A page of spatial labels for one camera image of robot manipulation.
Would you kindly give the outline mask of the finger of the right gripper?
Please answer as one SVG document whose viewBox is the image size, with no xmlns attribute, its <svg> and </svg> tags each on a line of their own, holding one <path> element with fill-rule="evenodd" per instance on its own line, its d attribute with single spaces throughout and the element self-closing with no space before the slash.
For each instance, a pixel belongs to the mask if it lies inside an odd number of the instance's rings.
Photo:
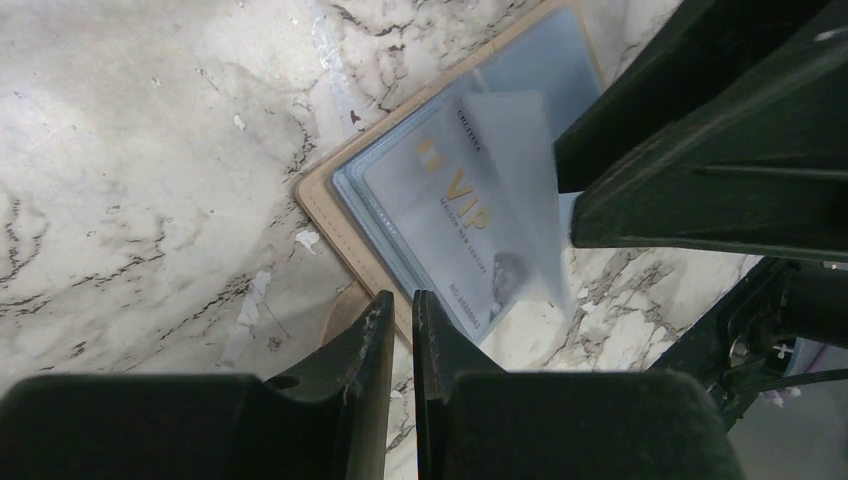
<svg viewBox="0 0 848 480">
<path fill-rule="evenodd" d="M 630 150 L 712 101 L 825 5 L 820 0 L 682 2 L 555 142 L 559 191 L 586 190 Z"/>
</svg>

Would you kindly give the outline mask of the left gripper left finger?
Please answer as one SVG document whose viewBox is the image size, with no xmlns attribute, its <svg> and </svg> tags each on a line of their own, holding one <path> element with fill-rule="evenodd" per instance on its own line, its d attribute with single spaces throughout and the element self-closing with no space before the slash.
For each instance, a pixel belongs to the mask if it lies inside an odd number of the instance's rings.
<svg viewBox="0 0 848 480">
<path fill-rule="evenodd" d="M 32 377 L 1 402 L 5 479 L 379 479 L 394 298 L 296 365 Z"/>
</svg>

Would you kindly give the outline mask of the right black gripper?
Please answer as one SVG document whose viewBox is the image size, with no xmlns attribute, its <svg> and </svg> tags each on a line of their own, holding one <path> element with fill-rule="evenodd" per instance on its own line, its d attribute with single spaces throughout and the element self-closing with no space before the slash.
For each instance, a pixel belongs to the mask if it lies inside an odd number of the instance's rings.
<svg viewBox="0 0 848 480">
<path fill-rule="evenodd" d="M 712 101 L 577 192 L 578 248 L 847 258 L 847 5 L 825 7 Z M 844 381 L 847 266 L 764 258 L 653 364 L 688 374 L 727 427 L 762 394 Z"/>
</svg>

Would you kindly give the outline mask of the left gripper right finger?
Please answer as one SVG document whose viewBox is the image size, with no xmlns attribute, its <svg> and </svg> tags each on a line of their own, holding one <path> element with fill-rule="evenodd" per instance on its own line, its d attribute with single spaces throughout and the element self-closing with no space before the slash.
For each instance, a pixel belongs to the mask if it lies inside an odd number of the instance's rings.
<svg viewBox="0 0 848 480">
<path fill-rule="evenodd" d="M 502 369 L 449 320 L 412 302 L 422 479 L 739 479 L 724 423 L 691 377 Z"/>
</svg>

